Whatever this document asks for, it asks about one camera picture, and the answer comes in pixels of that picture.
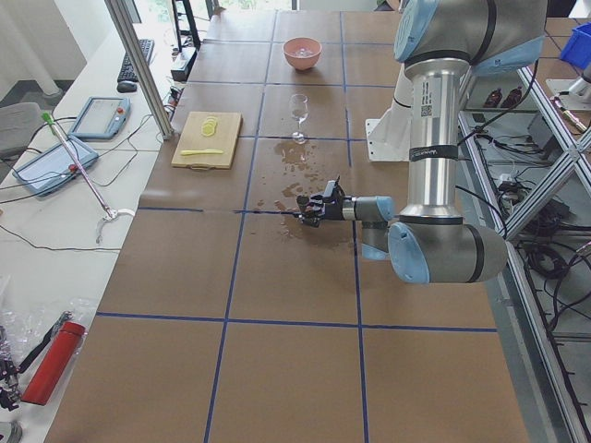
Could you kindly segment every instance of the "yellow knife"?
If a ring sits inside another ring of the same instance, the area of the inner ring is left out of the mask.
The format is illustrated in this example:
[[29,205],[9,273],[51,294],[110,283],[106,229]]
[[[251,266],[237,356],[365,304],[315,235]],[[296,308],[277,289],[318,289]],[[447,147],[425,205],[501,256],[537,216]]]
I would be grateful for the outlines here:
[[181,155],[223,154],[222,150],[181,150]]

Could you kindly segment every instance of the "blue joint cap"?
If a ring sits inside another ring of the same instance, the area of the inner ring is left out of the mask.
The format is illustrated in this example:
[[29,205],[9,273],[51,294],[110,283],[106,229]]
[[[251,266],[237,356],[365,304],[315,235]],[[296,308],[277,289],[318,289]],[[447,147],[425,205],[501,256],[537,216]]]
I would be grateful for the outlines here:
[[396,33],[396,42],[394,43],[394,58],[396,60],[403,63],[413,54],[427,32],[428,25],[439,4],[440,0],[421,0],[408,3]]
[[381,217],[386,222],[394,218],[394,200],[392,200],[392,197],[377,196],[376,204],[378,205]]
[[485,77],[502,72],[512,72],[520,67],[531,65],[542,54],[544,36],[522,43],[504,53],[496,54],[472,68],[475,76]]
[[390,256],[387,252],[381,251],[375,246],[366,245],[365,243],[361,245],[361,254],[363,258],[367,258],[368,260],[387,260]]
[[388,249],[392,267],[402,281],[429,283],[427,261],[411,229],[397,222],[388,232]]

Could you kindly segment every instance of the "pink bowl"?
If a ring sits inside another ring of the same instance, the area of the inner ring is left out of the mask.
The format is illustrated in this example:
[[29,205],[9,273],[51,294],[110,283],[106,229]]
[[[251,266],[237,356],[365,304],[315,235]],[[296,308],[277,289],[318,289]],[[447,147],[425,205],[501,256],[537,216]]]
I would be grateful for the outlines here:
[[283,45],[285,60],[299,71],[313,67],[320,58],[322,45],[307,37],[297,37]]

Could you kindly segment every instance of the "lemon slice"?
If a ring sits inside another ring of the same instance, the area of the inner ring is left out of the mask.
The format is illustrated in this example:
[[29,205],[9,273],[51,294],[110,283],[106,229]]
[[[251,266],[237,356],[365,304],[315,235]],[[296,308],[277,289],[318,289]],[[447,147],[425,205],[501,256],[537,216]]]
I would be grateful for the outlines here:
[[201,125],[201,135],[204,137],[211,137],[215,134],[215,130],[218,125],[217,117],[212,115],[208,116],[203,120],[203,124]]

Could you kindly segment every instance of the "chair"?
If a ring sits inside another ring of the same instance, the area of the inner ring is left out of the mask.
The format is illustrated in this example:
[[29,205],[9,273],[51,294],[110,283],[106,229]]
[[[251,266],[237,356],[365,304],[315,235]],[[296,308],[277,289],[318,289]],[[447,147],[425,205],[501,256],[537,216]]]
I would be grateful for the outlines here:
[[0,159],[20,155],[43,125],[41,108],[34,102],[0,108]]

